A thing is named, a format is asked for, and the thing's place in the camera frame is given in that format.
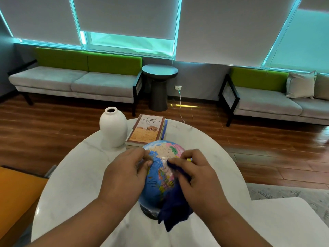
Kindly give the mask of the person's left hand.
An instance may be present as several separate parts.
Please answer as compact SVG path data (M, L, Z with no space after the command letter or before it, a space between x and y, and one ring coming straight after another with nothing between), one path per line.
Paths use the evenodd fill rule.
M142 147L120 153L105 169L97 200L111 210L127 214L137 203L146 181L148 169L139 169L142 159L152 159Z

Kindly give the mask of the person's right hand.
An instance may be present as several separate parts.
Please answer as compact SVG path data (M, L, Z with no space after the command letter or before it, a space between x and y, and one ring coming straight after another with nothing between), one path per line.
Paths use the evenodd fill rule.
M192 210L201 203L228 202L215 170L199 149L186 150L180 158L191 162L190 179L177 172L176 175Z

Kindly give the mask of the blue world globe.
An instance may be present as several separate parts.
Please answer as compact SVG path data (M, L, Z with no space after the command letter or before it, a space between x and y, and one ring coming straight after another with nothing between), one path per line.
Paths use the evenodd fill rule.
M168 191L173 188L176 178L175 171L171 169L167 160L180 158L184 149L171 141L154 141L143 147L150 151L153 160L148 170L143 191L139 197L142 212L149 218L158 221L158 213Z

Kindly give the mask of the dark blue cloth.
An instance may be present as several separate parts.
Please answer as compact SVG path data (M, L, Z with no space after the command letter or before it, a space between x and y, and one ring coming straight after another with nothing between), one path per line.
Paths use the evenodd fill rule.
M179 222L186 221L192 213L193 210L184 197L179 181L175 179L173 188L163 200L158 213L158 223L163 221L167 232L170 232Z

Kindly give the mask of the person's left forearm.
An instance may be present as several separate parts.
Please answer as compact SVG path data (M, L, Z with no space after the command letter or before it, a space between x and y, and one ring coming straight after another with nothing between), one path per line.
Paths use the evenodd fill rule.
M136 202L98 197L25 247L100 247Z

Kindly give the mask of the person's right forearm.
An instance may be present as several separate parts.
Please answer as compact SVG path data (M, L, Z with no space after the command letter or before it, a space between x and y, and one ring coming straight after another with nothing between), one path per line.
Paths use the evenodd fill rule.
M221 247L272 247L228 203L201 203L193 209Z

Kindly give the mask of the tan cover book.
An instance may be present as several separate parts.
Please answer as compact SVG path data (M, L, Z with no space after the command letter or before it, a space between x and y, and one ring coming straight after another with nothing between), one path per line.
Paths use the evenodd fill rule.
M148 143L160 140L166 118L141 114L134 124L125 142L126 148L143 147Z

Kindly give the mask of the white ceramic vase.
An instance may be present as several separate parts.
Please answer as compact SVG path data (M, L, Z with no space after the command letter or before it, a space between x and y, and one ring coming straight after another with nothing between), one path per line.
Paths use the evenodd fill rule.
M107 107L99 120L100 130L110 147L118 148L125 144L128 125L126 116L116 107Z

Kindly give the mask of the dark round side table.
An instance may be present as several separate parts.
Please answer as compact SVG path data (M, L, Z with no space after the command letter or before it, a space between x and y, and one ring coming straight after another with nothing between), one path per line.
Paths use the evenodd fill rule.
M151 79L149 108L154 112L167 110L167 80L178 75L178 69L174 66L148 64L142 66L142 73Z

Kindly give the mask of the grey sofa with green backrest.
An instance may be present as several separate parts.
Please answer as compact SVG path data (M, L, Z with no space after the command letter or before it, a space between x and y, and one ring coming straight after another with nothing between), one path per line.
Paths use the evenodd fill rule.
M141 57L41 47L8 76L29 105L29 93L92 99L132 104L132 116L144 86Z
M219 103L234 116L304 122L329 126L329 101L287 98L288 72L232 67L219 91Z

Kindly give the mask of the grey patterned rug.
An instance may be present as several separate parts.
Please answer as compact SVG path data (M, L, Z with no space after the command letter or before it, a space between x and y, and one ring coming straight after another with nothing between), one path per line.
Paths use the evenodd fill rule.
M251 200L298 197L329 227L329 190L246 183Z

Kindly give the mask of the window glass pane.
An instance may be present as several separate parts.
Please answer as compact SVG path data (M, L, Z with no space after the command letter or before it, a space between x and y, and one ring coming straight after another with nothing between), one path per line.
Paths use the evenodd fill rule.
M84 49L91 51L156 58L174 57L174 40L85 31L80 31L80 38Z

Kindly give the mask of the orange chair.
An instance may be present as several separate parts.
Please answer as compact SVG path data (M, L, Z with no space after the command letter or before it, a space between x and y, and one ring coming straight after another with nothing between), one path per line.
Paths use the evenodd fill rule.
M0 166L0 247L11 247L32 224L44 187L56 165L45 175Z

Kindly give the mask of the grey roller blind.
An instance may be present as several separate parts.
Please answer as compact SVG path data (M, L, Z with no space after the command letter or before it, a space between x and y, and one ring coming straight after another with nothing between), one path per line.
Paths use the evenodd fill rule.
M261 67L296 0L182 0L179 62Z
M297 0L263 67L329 74L329 0Z
M73 0L85 32L175 39L179 0Z
M80 45L70 0L0 0L0 18L14 38Z

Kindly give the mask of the beige throw pillow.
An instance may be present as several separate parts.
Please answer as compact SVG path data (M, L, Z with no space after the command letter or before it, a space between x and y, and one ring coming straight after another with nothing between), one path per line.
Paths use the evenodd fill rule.
M314 98L329 101L329 75L317 73Z
M306 74L289 72L286 81L287 98L313 99L316 71Z

